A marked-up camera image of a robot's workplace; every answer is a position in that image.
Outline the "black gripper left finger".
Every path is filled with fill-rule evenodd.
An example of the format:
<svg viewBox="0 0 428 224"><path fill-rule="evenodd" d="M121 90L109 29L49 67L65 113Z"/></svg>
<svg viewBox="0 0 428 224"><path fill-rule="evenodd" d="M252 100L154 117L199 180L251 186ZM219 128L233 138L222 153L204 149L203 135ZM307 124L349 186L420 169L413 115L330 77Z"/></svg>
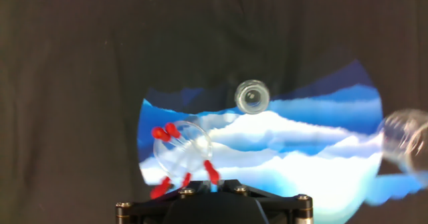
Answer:
<svg viewBox="0 0 428 224"><path fill-rule="evenodd" d="M144 203L119 202L116 204L116 224L137 224L143 223L148 216L165 216L175 201L206 193L210 193L209 181L191 181L185 188Z"/></svg>

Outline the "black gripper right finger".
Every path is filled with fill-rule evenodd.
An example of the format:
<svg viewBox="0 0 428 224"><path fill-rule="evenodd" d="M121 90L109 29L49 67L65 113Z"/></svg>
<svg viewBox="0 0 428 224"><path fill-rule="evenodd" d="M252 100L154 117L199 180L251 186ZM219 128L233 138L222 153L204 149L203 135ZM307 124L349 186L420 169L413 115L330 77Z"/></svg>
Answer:
<svg viewBox="0 0 428 224"><path fill-rule="evenodd" d="M221 180L220 191L251 197L259 202L265 214L284 214L286 223L314 223L313 200L308 195L298 194L293 197L281 197L255 187L241 184L237 179Z"/></svg>

